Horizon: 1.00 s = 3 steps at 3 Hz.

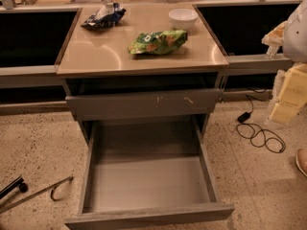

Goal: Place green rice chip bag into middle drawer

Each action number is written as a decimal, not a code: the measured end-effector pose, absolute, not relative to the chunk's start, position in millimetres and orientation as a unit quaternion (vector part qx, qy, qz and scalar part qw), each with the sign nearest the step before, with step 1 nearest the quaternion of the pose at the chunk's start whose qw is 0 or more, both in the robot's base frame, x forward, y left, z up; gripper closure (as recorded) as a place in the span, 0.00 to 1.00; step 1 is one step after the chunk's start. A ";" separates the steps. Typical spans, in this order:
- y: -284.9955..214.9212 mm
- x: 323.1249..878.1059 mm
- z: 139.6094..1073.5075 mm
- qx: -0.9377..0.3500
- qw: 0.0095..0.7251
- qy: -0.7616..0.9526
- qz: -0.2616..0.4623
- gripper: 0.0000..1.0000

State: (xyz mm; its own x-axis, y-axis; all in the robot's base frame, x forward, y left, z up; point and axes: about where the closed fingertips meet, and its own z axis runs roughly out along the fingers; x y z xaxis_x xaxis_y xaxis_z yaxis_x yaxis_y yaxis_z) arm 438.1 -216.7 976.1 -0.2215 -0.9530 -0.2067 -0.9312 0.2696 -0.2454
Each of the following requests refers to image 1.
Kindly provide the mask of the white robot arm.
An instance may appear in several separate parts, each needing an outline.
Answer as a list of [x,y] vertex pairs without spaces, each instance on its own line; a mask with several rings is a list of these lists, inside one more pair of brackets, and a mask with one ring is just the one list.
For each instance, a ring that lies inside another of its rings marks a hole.
[[288,19],[280,23],[261,42],[281,47],[283,55],[294,65],[277,78],[273,88],[273,106],[269,119],[288,124],[307,104],[307,0],[303,0]]

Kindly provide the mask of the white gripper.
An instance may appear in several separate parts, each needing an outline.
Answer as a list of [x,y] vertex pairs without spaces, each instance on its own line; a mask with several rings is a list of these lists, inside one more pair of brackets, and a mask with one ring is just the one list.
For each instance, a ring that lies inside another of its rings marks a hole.
[[[286,22],[280,23],[261,42],[282,46]],[[287,125],[307,104],[307,64],[295,63],[289,70],[278,70],[274,79],[272,99],[268,106],[267,123]]]

